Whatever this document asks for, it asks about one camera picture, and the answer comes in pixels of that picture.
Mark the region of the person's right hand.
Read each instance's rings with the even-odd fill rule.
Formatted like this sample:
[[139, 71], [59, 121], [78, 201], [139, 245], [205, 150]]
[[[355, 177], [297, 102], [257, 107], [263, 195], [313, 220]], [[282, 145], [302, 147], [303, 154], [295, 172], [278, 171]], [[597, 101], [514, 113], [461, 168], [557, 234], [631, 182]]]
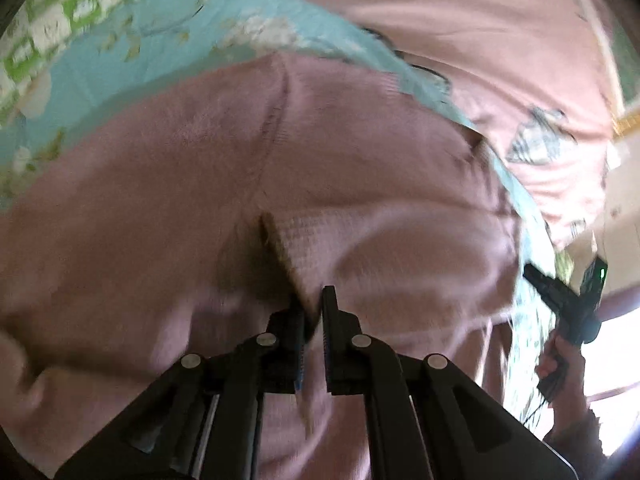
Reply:
[[567, 430], [581, 422], [589, 411], [584, 393], [586, 361], [580, 350], [552, 330], [544, 344], [535, 372], [539, 379], [554, 374], [559, 366], [558, 359], [566, 363], [564, 379], [553, 389], [550, 406], [553, 411], [552, 431]]

